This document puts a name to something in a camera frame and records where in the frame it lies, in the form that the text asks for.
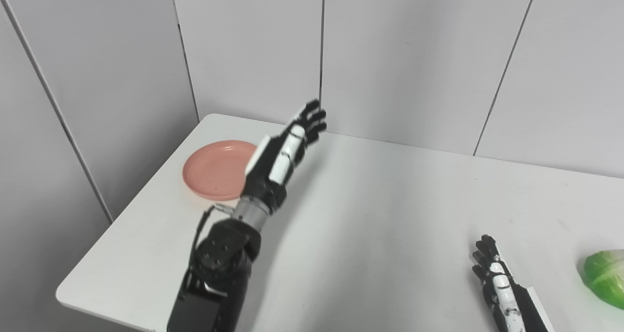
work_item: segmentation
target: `white wall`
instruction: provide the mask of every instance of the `white wall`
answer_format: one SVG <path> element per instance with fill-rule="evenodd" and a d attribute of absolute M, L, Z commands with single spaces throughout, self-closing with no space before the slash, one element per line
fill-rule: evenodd
<path fill-rule="evenodd" d="M 129 331 L 54 298 L 109 223 L 2 4 L 0 87 L 0 330 Z"/>
<path fill-rule="evenodd" d="M 112 216 L 197 123 L 173 0 L 8 0 Z"/>
<path fill-rule="evenodd" d="M 330 131 L 472 154 L 528 3 L 326 0 Z"/>
<path fill-rule="evenodd" d="M 286 122 L 318 97 L 321 0 L 175 0 L 200 117 Z"/>
<path fill-rule="evenodd" d="M 622 19 L 622 0 L 534 0 L 477 155 L 624 177 Z"/>

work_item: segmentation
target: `robotic arm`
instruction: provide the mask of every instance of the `robotic arm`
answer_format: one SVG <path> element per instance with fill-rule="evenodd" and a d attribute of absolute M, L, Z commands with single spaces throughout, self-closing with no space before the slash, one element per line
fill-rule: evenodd
<path fill-rule="evenodd" d="M 487 234 L 476 243 L 472 267 L 483 285 L 483 297 L 501 332 L 554 332 L 532 289 L 513 280 L 501 259 L 496 241 Z"/>
<path fill-rule="evenodd" d="M 214 205 L 203 214 L 168 332 L 234 332 L 262 227 L 284 203 L 286 185 L 306 148 L 326 130 L 325 116 L 319 101 L 310 101 L 281 134 L 262 139 L 245 170 L 245 188 L 236 208 Z M 214 223 L 198 244 L 215 210 L 230 218 Z"/>

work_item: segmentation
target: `metal cylinder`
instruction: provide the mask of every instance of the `metal cylinder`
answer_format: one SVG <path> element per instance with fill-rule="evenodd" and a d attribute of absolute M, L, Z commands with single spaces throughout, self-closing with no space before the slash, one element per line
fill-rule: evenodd
<path fill-rule="evenodd" d="M 247 223 L 247 225 L 261 232 L 262 226 L 265 225 L 269 214 L 269 208 L 265 203 L 260 201 L 260 199 L 251 196 L 243 196 L 231 217 Z"/>

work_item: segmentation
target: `white robotic hand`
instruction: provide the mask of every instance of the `white robotic hand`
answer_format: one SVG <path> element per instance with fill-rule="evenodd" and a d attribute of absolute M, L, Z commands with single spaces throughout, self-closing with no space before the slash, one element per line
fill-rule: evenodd
<path fill-rule="evenodd" d="M 483 297 L 501 332 L 553 332 L 548 317 L 542 316 L 529 291 L 513 280 L 501 259 L 496 241 L 484 234 L 472 256 L 479 265 L 472 267 L 483 284 Z"/>
<path fill-rule="evenodd" d="M 306 148 L 327 129 L 318 99 L 308 102 L 281 134 L 262 139 L 245 170 L 241 199 L 257 199 L 273 212 L 286 198 L 286 185 Z"/>

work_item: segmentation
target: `tabletop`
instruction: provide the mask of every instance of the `tabletop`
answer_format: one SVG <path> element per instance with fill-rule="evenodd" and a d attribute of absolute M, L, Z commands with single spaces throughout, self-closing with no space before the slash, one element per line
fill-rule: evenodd
<path fill-rule="evenodd" d="M 185 160 L 214 141 L 258 143 L 282 128 L 205 117 L 61 283 L 58 300 L 165 332 L 212 204 L 184 185 Z M 474 241 L 490 234 L 555 330 L 621 332 L 624 312 L 595 297 L 577 268 L 624 248 L 623 195 L 624 179 L 324 134 L 263 228 L 237 331 L 495 332 L 470 269 Z"/>

